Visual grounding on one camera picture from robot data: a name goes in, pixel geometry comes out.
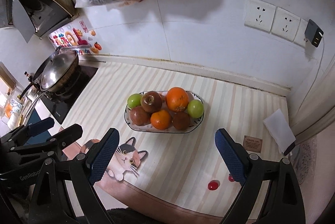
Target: stove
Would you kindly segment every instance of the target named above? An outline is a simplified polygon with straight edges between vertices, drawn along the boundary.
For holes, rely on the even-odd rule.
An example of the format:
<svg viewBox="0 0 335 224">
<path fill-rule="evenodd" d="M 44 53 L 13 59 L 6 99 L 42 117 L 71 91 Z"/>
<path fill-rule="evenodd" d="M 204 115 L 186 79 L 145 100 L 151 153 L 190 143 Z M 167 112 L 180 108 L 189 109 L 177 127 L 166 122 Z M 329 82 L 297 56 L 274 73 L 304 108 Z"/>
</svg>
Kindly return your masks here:
<svg viewBox="0 0 335 224">
<path fill-rule="evenodd" d="M 95 67 L 79 66 L 61 90 L 55 93 L 47 93 L 41 98 L 58 123 L 62 124 L 74 102 L 97 70 L 98 68 Z"/>
</svg>

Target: power adapter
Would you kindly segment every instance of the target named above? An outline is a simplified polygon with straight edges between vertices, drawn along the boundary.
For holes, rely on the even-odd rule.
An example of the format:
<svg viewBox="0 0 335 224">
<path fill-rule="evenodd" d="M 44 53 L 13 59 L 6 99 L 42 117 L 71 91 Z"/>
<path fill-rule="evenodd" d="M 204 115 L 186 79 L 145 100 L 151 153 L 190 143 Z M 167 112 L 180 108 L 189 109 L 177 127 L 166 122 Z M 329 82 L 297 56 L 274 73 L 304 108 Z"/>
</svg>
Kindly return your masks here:
<svg viewBox="0 0 335 224">
<path fill-rule="evenodd" d="M 323 31 L 310 19 L 306 27 L 305 36 L 313 46 L 318 47 L 323 37 Z"/>
</svg>

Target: striped tablecloth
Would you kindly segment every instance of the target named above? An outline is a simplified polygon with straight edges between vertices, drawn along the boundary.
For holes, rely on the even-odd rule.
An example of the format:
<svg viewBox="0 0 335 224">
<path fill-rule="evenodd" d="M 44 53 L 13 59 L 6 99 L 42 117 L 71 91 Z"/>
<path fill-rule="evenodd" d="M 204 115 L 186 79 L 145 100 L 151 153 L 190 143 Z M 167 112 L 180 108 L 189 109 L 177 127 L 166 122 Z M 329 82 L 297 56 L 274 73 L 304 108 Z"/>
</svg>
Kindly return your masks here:
<svg viewBox="0 0 335 224">
<path fill-rule="evenodd" d="M 142 133 L 131 130 L 124 121 L 129 95 L 141 91 L 182 87 L 204 101 L 205 118 L 189 134 Z M 147 150 L 139 177 L 126 173 L 124 179 L 147 193 L 182 208 L 213 216 L 224 216 L 240 185 L 228 181 L 228 170 L 214 144 L 214 133 L 225 128 L 239 143 L 244 135 L 263 139 L 264 160 L 279 161 L 278 146 L 263 125 L 263 119 L 280 108 L 288 120 L 284 97 L 240 85 L 123 63 L 106 63 L 80 94 L 63 127 L 78 123 L 83 127 L 80 145 L 101 139 L 110 127 L 120 132 L 120 144 L 136 138 L 135 147 Z M 216 191 L 207 184 L 220 181 Z M 257 218 L 267 183 L 262 186 L 250 219 Z"/>
</svg>

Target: cat sticker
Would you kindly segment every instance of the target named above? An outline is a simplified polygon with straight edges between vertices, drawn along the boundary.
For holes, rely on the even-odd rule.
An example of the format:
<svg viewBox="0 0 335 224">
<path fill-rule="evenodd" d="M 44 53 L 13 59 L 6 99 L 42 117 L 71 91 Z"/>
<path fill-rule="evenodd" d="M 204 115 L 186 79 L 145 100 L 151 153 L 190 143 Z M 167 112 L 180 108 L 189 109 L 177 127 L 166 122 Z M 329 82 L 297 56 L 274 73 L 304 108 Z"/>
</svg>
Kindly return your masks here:
<svg viewBox="0 0 335 224">
<path fill-rule="evenodd" d="M 100 142 L 98 139 L 89 140 L 82 146 L 80 152 L 87 153 L 88 150 L 98 142 Z M 132 172 L 136 177 L 139 176 L 137 169 L 141 162 L 148 156 L 148 152 L 146 150 L 138 151 L 135 148 L 135 142 L 135 137 L 132 137 L 127 142 L 117 147 L 106 169 L 106 172 L 110 177 L 122 181 L 125 172 Z"/>
</svg>

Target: white cable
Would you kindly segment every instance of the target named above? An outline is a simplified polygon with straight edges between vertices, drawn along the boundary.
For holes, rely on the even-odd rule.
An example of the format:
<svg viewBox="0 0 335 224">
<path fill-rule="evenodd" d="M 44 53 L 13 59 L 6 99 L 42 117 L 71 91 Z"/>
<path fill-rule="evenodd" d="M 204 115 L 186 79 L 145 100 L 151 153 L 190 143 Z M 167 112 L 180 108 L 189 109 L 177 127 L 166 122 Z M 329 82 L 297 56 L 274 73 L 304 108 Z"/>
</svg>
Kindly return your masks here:
<svg viewBox="0 0 335 224">
<path fill-rule="evenodd" d="M 324 54 L 324 52 L 325 52 L 325 39 L 323 38 L 323 36 L 322 36 L 322 39 L 323 39 L 323 48 L 322 48 L 322 55 L 321 55 L 321 59 L 320 59 L 320 63 L 319 63 L 318 71 L 317 71 L 317 73 L 316 73 L 316 76 L 315 76 L 315 79 L 314 79 L 312 85 L 310 86 L 310 88 L 309 88 L 307 94 L 305 95 L 305 97 L 304 97 L 303 101 L 301 102 L 301 104 L 300 104 L 300 106 L 299 106 L 299 109 L 297 110 L 297 112 L 295 113 L 295 115 L 297 115 L 297 113 L 299 112 L 301 106 L 302 106 L 303 103 L 305 102 L 306 97 L 308 96 L 309 92 L 311 91 L 311 89 L 312 89 L 312 87 L 313 87 L 313 85 L 314 85 L 314 83 L 315 83 L 315 81 L 316 81 L 316 79 L 317 79 L 317 77 L 318 77 L 318 74 L 319 74 L 319 71 L 320 71 L 320 68 L 321 68 L 321 62 L 322 62 L 322 59 L 323 59 L 323 54 Z"/>
</svg>

